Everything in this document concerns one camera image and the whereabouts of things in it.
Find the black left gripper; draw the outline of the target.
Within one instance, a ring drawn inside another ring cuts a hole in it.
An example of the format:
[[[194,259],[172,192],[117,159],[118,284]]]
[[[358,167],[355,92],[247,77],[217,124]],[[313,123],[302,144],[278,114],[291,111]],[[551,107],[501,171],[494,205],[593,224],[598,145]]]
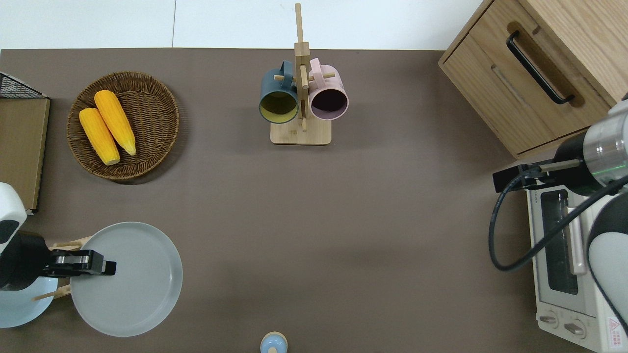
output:
[[[53,278],[80,275],[113,276],[116,270],[116,261],[105,260],[97,251],[52,250],[44,267],[44,276]]]

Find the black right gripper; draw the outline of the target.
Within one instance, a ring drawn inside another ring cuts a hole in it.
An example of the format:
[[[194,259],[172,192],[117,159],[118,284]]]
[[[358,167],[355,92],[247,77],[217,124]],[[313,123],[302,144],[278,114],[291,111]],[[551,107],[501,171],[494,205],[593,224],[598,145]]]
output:
[[[551,163],[552,161],[539,161],[527,165],[517,165],[495,172],[493,173],[494,191],[500,194],[517,176],[525,174],[527,170],[532,170],[537,167],[540,169],[540,167]],[[551,176],[550,172],[536,171],[514,184],[512,191],[523,189],[540,190],[551,187],[558,187],[557,179]]]

